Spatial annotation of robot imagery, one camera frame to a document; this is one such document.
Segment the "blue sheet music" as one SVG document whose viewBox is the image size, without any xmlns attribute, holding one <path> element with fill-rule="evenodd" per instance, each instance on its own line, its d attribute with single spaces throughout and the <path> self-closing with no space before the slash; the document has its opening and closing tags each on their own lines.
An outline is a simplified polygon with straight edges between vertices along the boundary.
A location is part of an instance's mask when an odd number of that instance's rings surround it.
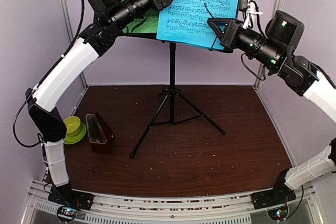
<svg viewBox="0 0 336 224">
<path fill-rule="evenodd" d="M 238 0 L 173 0 L 159 13 L 156 38 L 223 50 L 207 20 L 211 17 L 235 18 L 237 5 Z"/>
</svg>

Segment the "black music stand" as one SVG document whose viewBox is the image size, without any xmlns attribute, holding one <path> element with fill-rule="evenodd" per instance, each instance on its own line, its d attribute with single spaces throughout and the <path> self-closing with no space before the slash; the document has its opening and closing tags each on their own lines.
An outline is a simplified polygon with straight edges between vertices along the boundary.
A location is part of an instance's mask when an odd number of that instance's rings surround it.
<svg viewBox="0 0 336 224">
<path fill-rule="evenodd" d="M 194 105 L 189 99 L 187 99 L 183 94 L 181 89 L 176 87 L 175 77 L 176 77 L 176 43 L 170 42 L 169 43 L 169 50 L 170 50 L 170 83 L 168 86 L 165 86 L 161 92 L 163 95 L 162 102 L 160 103 L 158 109 L 154 113 L 152 119 L 148 123 L 147 127 L 145 128 L 143 134 L 139 138 L 136 146 L 134 147 L 133 151 L 130 153 L 130 158 L 133 159 L 139 150 L 141 144 L 145 140 L 147 134 L 149 133 L 150 129 L 157 125 L 169 124 L 169 125 L 176 125 L 181 124 L 183 122 L 195 120 L 198 118 L 205 118 L 213 127 L 215 127 L 222 135 L 225 135 L 226 132 L 219 127 L 213 120 L 211 120 L 206 114 L 204 114 L 196 105 Z M 190 117 L 184 120 L 175 121 L 175 97 L 180 97 L 183 101 L 185 101 L 192 109 L 194 109 L 198 115 L 194 117 Z M 168 121 L 163 122 L 156 122 L 159 114 L 162 112 L 162 109 L 166 104 L 169 104 L 170 108 L 170 118 Z"/>
</svg>

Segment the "brown metronome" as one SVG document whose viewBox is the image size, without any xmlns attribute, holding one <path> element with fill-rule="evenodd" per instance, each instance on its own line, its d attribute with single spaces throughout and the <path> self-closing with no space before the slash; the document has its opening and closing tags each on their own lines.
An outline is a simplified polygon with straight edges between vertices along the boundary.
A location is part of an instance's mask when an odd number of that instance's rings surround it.
<svg viewBox="0 0 336 224">
<path fill-rule="evenodd" d="M 91 150 L 96 154 L 110 154 L 115 137 L 100 113 L 86 114 L 86 126 Z"/>
</svg>

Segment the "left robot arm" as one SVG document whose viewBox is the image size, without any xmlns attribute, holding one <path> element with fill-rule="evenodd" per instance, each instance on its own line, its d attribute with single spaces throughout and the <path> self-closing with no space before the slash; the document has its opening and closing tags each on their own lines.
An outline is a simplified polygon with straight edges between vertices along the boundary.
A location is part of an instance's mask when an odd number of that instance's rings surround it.
<svg viewBox="0 0 336 224">
<path fill-rule="evenodd" d="M 76 36 L 74 44 L 45 74 L 28 98 L 28 113 L 41 133 L 55 196 L 64 205 L 78 202 L 66 171 L 64 141 L 66 125 L 56 104 L 72 82 L 114 44 L 123 29 L 155 9 L 169 7 L 173 0 L 88 0 L 96 19 Z"/>
</svg>

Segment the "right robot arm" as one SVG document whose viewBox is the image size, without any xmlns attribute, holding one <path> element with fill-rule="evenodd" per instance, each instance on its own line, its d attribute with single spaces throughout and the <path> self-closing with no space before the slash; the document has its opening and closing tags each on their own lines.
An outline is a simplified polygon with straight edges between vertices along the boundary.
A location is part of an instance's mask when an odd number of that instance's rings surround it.
<svg viewBox="0 0 336 224">
<path fill-rule="evenodd" d="M 320 66 L 295 55 L 305 28 L 302 22 L 277 10 L 265 35 L 244 28 L 243 22 L 234 18 L 208 18 L 207 24 L 225 51 L 240 49 L 249 59 L 257 59 L 270 75 L 277 74 L 298 96 L 335 120 L 335 84 Z M 300 186 L 328 172 L 335 172 L 335 140 L 303 164 L 281 172 L 273 188 L 261 194 L 279 204 Z"/>
</svg>

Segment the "green bowl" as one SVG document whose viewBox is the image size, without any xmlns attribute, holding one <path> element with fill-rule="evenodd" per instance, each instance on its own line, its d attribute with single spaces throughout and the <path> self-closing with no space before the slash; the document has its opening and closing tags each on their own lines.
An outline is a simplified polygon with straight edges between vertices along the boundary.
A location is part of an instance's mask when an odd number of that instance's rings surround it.
<svg viewBox="0 0 336 224">
<path fill-rule="evenodd" d="M 64 119 L 64 124 L 66 126 L 67 136 L 75 136 L 79 133 L 81 120 L 77 116 L 70 116 Z"/>
</svg>

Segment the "green saucer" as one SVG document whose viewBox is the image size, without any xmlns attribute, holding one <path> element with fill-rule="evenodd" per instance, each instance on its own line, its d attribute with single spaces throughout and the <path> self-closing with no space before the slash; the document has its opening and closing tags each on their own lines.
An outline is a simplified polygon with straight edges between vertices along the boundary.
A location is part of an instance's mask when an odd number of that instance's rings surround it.
<svg viewBox="0 0 336 224">
<path fill-rule="evenodd" d="M 70 136 L 70 135 L 67 134 L 65 139 L 64 139 L 64 143 L 66 145 L 72 145 L 72 144 L 78 143 L 79 141 L 81 141 L 84 138 L 84 136 L 86 134 L 86 130 L 87 130 L 86 125 L 83 122 L 81 122 L 78 134 L 73 135 L 73 136 Z"/>
</svg>

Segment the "left aluminium frame post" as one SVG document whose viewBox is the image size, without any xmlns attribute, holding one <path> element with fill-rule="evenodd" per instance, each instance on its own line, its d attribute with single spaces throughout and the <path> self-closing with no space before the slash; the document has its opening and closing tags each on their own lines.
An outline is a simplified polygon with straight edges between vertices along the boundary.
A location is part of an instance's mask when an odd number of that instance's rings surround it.
<svg viewBox="0 0 336 224">
<path fill-rule="evenodd" d="M 70 12 L 69 12 L 69 8 L 68 8 L 68 2 L 67 2 L 67 0 L 60 0 L 60 4 L 61 4 L 63 17 L 64 17 L 65 26 L 66 26 L 67 37 L 68 37 L 69 42 L 71 43 L 73 38 L 74 38 L 75 31 L 73 29 L 73 26 L 72 26 L 71 20 L 70 20 Z"/>
</svg>

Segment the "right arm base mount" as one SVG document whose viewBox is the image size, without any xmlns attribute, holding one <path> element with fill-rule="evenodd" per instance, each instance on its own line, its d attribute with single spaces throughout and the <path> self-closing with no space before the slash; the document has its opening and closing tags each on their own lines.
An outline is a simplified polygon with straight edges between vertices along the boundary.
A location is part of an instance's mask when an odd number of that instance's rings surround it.
<svg viewBox="0 0 336 224">
<path fill-rule="evenodd" d="M 277 222 L 290 216 L 288 203 L 295 199 L 295 193 L 277 193 L 272 189 L 251 194 L 254 209 L 266 208 L 268 217 Z"/>
</svg>

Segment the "front aluminium rail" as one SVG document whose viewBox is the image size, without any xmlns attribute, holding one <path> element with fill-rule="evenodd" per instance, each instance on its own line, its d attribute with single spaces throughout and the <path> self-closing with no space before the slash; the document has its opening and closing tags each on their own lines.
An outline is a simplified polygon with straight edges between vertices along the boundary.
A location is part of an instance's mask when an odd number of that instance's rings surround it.
<svg viewBox="0 0 336 224">
<path fill-rule="evenodd" d="M 324 223 L 311 185 L 296 199 L 257 209 L 251 192 L 201 197 L 136 197 L 95 193 L 89 210 L 48 200 L 50 186 L 33 180 L 20 223 Z"/>
</svg>

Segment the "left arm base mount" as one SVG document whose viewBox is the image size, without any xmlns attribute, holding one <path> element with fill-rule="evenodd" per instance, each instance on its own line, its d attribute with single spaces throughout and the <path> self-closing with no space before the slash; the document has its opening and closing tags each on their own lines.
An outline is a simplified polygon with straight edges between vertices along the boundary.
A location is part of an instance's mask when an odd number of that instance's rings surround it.
<svg viewBox="0 0 336 224">
<path fill-rule="evenodd" d="M 61 196 L 55 190 L 52 190 L 48 195 L 49 201 L 60 205 L 56 210 L 56 217 L 64 223 L 74 221 L 80 211 L 90 210 L 93 199 L 93 194 L 79 191 L 73 191 L 73 195 L 68 199 Z"/>
</svg>

